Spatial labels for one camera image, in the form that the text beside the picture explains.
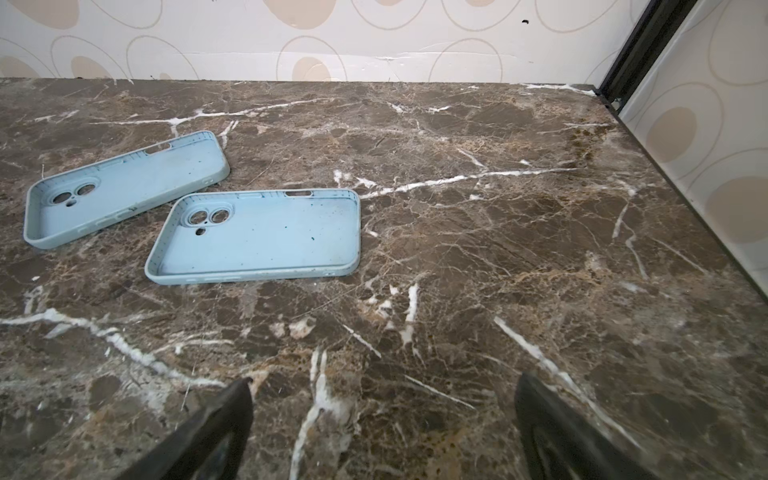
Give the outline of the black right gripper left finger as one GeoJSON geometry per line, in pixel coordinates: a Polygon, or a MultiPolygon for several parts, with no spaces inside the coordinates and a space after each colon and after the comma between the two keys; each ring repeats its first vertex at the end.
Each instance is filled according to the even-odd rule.
{"type": "Polygon", "coordinates": [[[253,423],[252,382],[232,382],[118,477],[235,479],[253,423]]]}

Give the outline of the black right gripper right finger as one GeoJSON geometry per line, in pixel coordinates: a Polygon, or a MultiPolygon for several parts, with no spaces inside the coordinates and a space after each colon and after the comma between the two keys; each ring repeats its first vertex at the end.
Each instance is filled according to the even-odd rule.
{"type": "Polygon", "coordinates": [[[515,412],[532,479],[654,479],[536,377],[524,373],[515,412]]]}

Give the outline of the light blue case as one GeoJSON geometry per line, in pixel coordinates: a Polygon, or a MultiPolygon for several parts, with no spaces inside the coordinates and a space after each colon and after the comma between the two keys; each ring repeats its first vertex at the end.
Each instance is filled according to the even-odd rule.
{"type": "Polygon", "coordinates": [[[195,193],[174,204],[144,272],[160,285],[339,277],[360,258],[352,190],[195,193]]]}
{"type": "Polygon", "coordinates": [[[27,192],[23,238],[53,249],[224,180],[215,135],[198,131],[41,179],[27,192]]]}

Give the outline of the black corner frame post right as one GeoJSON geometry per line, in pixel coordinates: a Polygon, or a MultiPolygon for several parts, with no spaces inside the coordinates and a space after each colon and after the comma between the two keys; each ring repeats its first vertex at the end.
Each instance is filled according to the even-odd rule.
{"type": "Polygon", "coordinates": [[[598,97],[620,112],[696,5],[697,0],[652,0],[619,50],[598,97]]]}

